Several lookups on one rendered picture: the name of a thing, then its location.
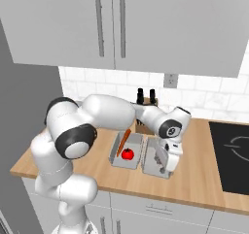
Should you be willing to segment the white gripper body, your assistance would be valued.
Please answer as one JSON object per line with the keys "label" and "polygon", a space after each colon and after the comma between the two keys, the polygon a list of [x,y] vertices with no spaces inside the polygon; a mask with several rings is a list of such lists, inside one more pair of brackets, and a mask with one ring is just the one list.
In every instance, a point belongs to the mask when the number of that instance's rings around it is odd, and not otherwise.
{"label": "white gripper body", "polygon": [[168,172],[173,172],[179,162],[179,156],[177,154],[169,153],[167,157],[165,170]]}

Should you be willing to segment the grey meat container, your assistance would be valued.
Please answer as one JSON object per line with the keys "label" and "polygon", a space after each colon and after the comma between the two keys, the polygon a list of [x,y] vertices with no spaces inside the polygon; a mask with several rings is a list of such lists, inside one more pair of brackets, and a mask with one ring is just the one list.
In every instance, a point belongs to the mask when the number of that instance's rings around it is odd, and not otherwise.
{"label": "grey meat container", "polygon": [[[155,157],[160,159],[161,164],[157,164]],[[169,179],[171,172],[165,170],[165,174],[160,173],[160,168],[165,169],[166,167],[167,157],[167,151],[159,145],[157,138],[144,138],[143,158],[141,159],[141,168],[144,174]]]}

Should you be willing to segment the grey vegetable container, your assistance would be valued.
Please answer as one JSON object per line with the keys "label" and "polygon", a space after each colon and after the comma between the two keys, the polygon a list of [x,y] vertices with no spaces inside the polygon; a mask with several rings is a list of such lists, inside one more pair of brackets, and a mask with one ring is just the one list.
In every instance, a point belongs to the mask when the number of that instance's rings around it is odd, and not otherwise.
{"label": "grey vegetable container", "polygon": [[110,164],[114,167],[121,167],[126,169],[135,170],[140,162],[142,146],[143,146],[143,136],[138,133],[131,133],[124,143],[125,149],[130,149],[133,151],[134,156],[131,160],[123,159],[121,154],[117,154],[120,142],[124,136],[124,132],[120,131],[116,134],[115,139],[112,144],[112,148],[110,148],[109,161]]}

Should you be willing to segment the red tomato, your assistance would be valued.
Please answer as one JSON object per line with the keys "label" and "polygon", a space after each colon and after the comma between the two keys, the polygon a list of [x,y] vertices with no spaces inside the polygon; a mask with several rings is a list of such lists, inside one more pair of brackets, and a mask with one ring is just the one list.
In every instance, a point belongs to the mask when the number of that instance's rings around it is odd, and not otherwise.
{"label": "red tomato", "polygon": [[132,160],[134,157],[134,152],[131,149],[124,149],[122,151],[122,159]]}

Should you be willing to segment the orange carrot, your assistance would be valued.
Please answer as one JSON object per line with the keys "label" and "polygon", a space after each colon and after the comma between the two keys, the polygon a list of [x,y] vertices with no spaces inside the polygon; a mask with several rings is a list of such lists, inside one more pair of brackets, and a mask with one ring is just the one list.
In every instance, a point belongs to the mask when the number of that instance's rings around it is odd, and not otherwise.
{"label": "orange carrot", "polygon": [[117,157],[118,157],[118,156],[120,155],[120,153],[122,152],[123,147],[124,147],[124,145],[125,145],[125,142],[126,142],[126,140],[128,139],[130,133],[131,133],[131,130],[130,130],[130,129],[127,129],[127,130],[125,131],[125,133],[124,133],[124,135],[123,135],[123,138],[122,138],[121,141],[120,141],[119,148],[118,148],[118,150],[117,150]]}

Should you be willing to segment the grey lower cupboard door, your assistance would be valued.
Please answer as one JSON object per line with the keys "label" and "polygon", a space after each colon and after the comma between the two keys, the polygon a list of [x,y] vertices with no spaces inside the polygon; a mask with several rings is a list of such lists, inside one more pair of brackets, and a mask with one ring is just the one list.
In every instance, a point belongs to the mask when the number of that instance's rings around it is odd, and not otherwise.
{"label": "grey lower cupboard door", "polygon": [[177,220],[150,217],[113,209],[113,231],[116,220],[121,221],[121,234],[206,234],[207,227]]}
{"label": "grey lower cupboard door", "polygon": [[[44,234],[52,234],[59,225],[58,202],[44,198],[39,195],[29,194],[36,216],[40,222]],[[105,217],[106,234],[113,234],[111,207],[93,206],[91,203],[86,205],[86,212],[90,221],[95,225],[99,234],[101,232],[100,218]]]}

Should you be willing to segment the grey cupboard door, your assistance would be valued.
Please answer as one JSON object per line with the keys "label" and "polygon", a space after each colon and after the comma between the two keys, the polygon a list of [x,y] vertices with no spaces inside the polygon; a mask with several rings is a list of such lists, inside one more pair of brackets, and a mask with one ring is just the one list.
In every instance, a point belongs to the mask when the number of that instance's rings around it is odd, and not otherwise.
{"label": "grey cupboard door", "polygon": [[[29,194],[36,216],[40,222],[44,234],[52,234],[59,225],[58,202],[44,198],[39,195]],[[95,225],[99,234],[101,232],[100,218],[105,217],[106,234],[113,234],[111,207],[93,206],[91,203],[86,205],[86,212],[90,221]]]}
{"label": "grey cupboard door", "polygon": [[12,59],[19,64],[112,69],[112,0],[101,0],[104,57],[95,0],[0,0]]}
{"label": "grey cupboard door", "polygon": [[177,220],[150,217],[113,209],[113,231],[116,220],[121,221],[121,234],[206,234],[207,227]]}
{"label": "grey cupboard door", "polygon": [[249,42],[249,0],[113,0],[118,70],[235,78]]}

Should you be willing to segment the black hob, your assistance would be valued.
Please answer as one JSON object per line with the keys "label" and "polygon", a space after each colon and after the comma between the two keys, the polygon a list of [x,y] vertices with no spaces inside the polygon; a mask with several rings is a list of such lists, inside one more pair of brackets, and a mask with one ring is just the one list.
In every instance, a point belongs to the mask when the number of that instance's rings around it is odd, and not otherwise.
{"label": "black hob", "polygon": [[225,192],[249,195],[249,125],[209,122]]}

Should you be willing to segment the plain grey drawer front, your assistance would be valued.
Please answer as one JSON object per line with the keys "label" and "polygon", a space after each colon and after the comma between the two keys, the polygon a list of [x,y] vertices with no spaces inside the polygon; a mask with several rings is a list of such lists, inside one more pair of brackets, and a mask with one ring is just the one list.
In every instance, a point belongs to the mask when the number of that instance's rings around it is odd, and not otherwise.
{"label": "plain grey drawer front", "polygon": [[[29,178],[22,178],[23,184],[27,190],[28,194],[34,194],[35,192],[35,180]],[[110,193],[108,191],[99,190],[95,199],[91,202],[93,206],[110,208]]]}
{"label": "plain grey drawer front", "polygon": [[249,234],[249,216],[215,211],[207,234]]}

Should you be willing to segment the grey upper cupboard door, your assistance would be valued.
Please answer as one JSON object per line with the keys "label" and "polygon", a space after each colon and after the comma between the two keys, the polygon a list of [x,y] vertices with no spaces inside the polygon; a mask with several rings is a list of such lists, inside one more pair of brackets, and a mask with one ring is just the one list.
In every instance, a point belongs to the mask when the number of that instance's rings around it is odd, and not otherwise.
{"label": "grey upper cupboard door", "polygon": [[118,70],[235,78],[249,42],[249,0],[113,0]]}
{"label": "grey upper cupboard door", "polygon": [[112,0],[101,0],[104,57],[95,0],[0,0],[12,59],[19,64],[112,69]]}

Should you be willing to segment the grey fridge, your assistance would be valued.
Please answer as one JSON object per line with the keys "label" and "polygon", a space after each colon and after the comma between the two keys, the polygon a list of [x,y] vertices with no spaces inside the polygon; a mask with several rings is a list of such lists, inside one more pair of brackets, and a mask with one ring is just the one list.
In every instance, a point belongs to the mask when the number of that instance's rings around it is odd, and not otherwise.
{"label": "grey fridge", "polygon": [[0,212],[14,234],[43,234],[22,179],[10,170],[61,95],[57,67],[15,64],[0,21]]}

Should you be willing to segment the grey wall outlet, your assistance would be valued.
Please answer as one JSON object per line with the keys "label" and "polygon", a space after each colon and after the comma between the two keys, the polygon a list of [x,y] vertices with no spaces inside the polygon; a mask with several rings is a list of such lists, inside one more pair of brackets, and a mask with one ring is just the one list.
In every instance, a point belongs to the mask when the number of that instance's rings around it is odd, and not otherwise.
{"label": "grey wall outlet", "polygon": [[177,74],[165,74],[163,79],[163,86],[166,88],[176,88],[178,84]]}

